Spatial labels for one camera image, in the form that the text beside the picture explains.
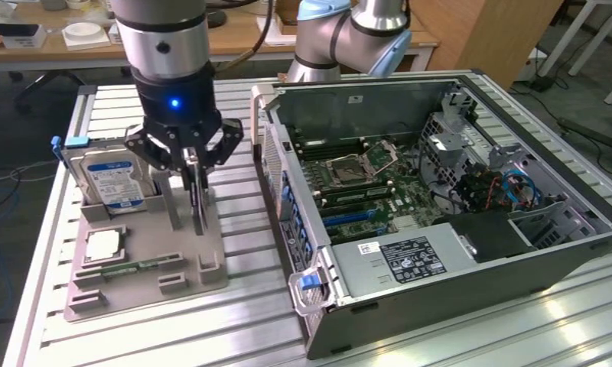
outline wooden desk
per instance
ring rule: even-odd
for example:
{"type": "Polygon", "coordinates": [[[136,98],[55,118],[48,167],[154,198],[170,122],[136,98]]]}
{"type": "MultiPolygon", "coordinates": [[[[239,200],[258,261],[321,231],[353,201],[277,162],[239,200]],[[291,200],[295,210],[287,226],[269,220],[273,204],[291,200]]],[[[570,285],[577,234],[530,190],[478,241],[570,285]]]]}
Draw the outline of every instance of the wooden desk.
{"type": "MultiPolygon", "coordinates": [[[[243,9],[231,10],[227,13],[227,24],[210,31],[211,60],[215,62],[234,60],[253,47],[261,35],[257,15],[243,9]]],[[[70,9],[47,11],[40,3],[32,2],[19,4],[16,15],[28,23],[46,25],[52,33],[48,34],[46,45],[40,50],[8,50],[2,45],[0,71],[82,69],[128,65],[122,45],[92,50],[67,50],[62,29],[67,25],[67,19],[80,17],[82,11],[70,9]]],[[[409,54],[419,56],[415,58],[413,68],[425,70],[433,48],[438,45],[438,39],[423,31],[419,22],[418,25],[409,54]]],[[[290,60],[294,58],[294,51],[295,46],[265,46],[253,60],[290,60]]]]}

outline pcb board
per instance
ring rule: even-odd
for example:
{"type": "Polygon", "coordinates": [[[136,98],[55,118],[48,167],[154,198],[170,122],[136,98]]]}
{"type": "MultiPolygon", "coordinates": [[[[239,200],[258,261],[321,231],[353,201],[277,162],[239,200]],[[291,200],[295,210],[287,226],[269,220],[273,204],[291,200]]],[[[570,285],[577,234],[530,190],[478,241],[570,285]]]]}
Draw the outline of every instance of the pcb board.
{"type": "Polygon", "coordinates": [[[414,167],[411,146],[385,137],[346,147],[322,144],[299,152],[333,244],[430,226],[443,212],[414,167]]]}

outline table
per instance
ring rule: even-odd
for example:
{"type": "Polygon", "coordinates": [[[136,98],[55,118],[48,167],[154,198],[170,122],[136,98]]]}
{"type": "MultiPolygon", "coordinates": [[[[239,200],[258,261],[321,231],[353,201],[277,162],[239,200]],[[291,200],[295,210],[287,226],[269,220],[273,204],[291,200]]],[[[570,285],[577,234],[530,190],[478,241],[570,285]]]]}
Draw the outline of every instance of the table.
{"type": "MultiPolygon", "coordinates": [[[[234,60],[254,46],[259,39],[257,15],[243,9],[227,10],[228,23],[210,30],[211,61],[234,60]]],[[[92,50],[68,51],[60,33],[68,18],[82,16],[82,11],[47,11],[39,2],[20,3],[16,15],[23,21],[43,24],[54,33],[48,35],[40,50],[8,50],[0,46],[0,71],[83,69],[95,67],[123,67],[128,65],[122,45],[95,48],[92,50]]],[[[414,31],[411,49],[407,54],[415,55],[413,70],[427,68],[433,49],[438,39],[419,25],[414,31]]],[[[263,46],[251,60],[293,60],[295,46],[263,46]]]]}
{"type": "MultiPolygon", "coordinates": [[[[429,75],[447,76],[454,72],[429,75]]],[[[466,72],[522,126],[612,204],[612,183],[486,76],[466,72]]],[[[401,73],[398,76],[417,75],[401,73]]],[[[277,79],[215,83],[218,106],[250,129],[251,88],[277,79]]],[[[134,86],[102,86],[78,97],[70,134],[118,136],[142,120],[134,86]]],[[[477,110],[499,144],[514,137],[477,110]]],[[[250,130],[211,175],[231,282],[202,297],[155,304],[96,320],[63,319],[75,251],[80,190],[60,164],[32,257],[4,366],[235,365],[612,365],[612,253],[547,291],[486,308],[327,359],[305,359],[303,338],[251,155],[250,130]]]]}
{"type": "MultiPolygon", "coordinates": [[[[571,39],[578,33],[581,26],[587,20],[590,14],[593,14],[593,11],[598,5],[612,5],[612,0],[587,0],[583,6],[583,10],[581,11],[579,15],[575,17],[575,20],[571,23],[571,26],[567,29],[567,32],[565,32],[563,38],[561,39],[557,47],[554,48],[554,52],[551,52],[551,55],[547,58],[547,61],[542,65],[541,72],[539,72],[542,76],[550,73],[551,68],[554,67],[561,55],[563,54],[563,51],[567,48],[567,45],[570,44],[571,39]]],[[[597,34],[597,36],[594,36],[594,39],[590,42],[590,45],[583,50],[583,53],[581,54],[579,59],[574,63],[574,66],[571,67],[570,72],[569,72],[571,76],[579,73],[581,68],[583,67],[589,58],[593,56],[594,51],[599,47],[599,44],[602,44],[610,31],[612,31],[612,16],[610,17],[607,22],[603,24],[602,29],[599,30],[599,33],[597,34]]]]}

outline power supply label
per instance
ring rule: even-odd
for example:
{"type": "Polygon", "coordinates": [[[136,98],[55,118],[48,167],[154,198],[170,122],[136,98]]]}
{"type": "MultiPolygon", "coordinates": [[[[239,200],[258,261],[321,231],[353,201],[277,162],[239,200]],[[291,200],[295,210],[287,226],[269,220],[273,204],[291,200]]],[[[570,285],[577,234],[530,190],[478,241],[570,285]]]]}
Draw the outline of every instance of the power supply label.
{"type": "Polygon", "coordinates": [[[132,179],[132,162],[114,162],[88,166],[104,205],[114,209],[143,204],[142,185],[132,179]]]}
{"type": "Polygon", "coordinates": [[[383,245],[381,251],[399,283],[409,283],[447,272],[427,237],[383,245]]]}

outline blue pcie slot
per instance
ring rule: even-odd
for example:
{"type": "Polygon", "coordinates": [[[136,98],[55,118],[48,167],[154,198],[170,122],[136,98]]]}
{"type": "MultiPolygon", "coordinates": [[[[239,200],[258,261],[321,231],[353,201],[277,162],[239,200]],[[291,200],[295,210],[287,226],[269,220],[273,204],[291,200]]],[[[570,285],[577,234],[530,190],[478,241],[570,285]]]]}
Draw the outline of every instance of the blue pcie slot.
{"type": "Polygon", "coordinates": [[[326,227],[339,226],[341,224],[347,224],[347,223],[354,223],[354,222],[361,222],[363,220],[369,220],[374,218],[375,214],[377,214],[377,209],[370,209],[365,213],[347,214],[343,216],[337,216],[333,218],[323,219],[323,223],[326,227]]]}

